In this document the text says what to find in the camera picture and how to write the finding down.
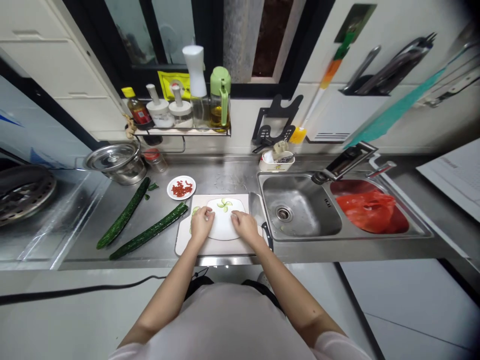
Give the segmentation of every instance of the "red plastic bag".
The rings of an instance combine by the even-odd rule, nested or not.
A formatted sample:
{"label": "red plastic bag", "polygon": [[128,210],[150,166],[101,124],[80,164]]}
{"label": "red plastic bag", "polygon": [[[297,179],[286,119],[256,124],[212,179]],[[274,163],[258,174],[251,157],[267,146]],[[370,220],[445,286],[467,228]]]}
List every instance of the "red plastic bag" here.
{"label": "red plastic bag", "polygon": [[354,225],[374,234],[389,228],[396,204],[393,196],[378,190],[339,196],[336,201]]}

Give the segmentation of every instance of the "black cable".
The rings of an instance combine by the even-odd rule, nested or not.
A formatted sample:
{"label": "black cable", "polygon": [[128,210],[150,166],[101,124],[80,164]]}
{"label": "black cable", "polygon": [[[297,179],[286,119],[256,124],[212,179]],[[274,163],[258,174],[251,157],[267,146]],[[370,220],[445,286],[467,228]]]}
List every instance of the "black cable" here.
{"label": "black cable", "polygon": [[[209,268],[206,267],[200,270],[199,272],[196,272],[191,277],[192,280],[194,278],[198,278],[200,276],[200,273],[203,271],[205,271],[205,273],[202,275],[204,276],[208,270]],[[133,282],[130,284],[124,284],[124,285],[96,285],[96,286],[78,287],[78,288],[73,288],[68,290],[26,292],[26,293],[19,293],[19,294],[3,295],[3,296],[0,296],[0,306],[18,304],[18,303],[27,303],[27,302],[38,301],[38,300],[63,298],[67,296],[92,293],[92,292],[101,291],[101,290],[129,289],[129,288],[133,288],[138,285],[141,285],[150,279],[163,280],[165,278],[166,276],[151,275],[149,277],[144,278],[143,280]]]}

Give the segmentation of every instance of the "teal cloth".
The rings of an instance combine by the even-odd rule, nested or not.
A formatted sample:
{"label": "teal cloth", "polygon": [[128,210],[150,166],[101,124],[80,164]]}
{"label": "teal cloth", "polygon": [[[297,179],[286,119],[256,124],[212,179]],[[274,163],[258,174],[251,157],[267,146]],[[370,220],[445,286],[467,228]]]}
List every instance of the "teal cloth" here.
{"label": "teal cloth", "polygon": [[355,146],[361,141],[370,142],[385,135],[393,124],[395,124],[397,120],[400,119],[422,97],[422,95],[437,82],[445,70],[446,67],[390,106],[366,128],[358,133],[353,140],[345,146],[345,148]]}

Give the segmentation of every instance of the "hand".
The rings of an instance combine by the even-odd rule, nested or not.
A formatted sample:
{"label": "hand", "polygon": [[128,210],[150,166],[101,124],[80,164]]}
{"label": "hand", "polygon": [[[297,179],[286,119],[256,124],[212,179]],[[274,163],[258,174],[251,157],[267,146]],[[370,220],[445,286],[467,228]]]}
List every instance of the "hand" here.
{"label": "hand", "polygon": [[204,206],[191,217],[191,238],[203,243],[209,236],[214,224],[215,213],[212,208]]}
{"label": "hand", "polygon": [[234,210],[231,212],[231,222],[238,235],[255,251],[259,246],[266,245],[264,238],[259,235],[259,228],[254,217]]}

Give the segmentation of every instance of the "yellow bottle cap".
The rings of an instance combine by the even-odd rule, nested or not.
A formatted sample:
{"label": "yellow bottle cap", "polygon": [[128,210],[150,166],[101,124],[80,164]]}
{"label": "yellow bottle cap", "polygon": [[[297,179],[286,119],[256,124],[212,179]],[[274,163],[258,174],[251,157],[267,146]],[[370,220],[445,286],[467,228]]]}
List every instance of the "yellow bottle cap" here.
{"label": "yellow bottle cap", "polygon": [[121,92],[123,93],[123,95],[125,95],[126,98],[135,97],[135,91],[131,87],[123,87],[121,89]]}

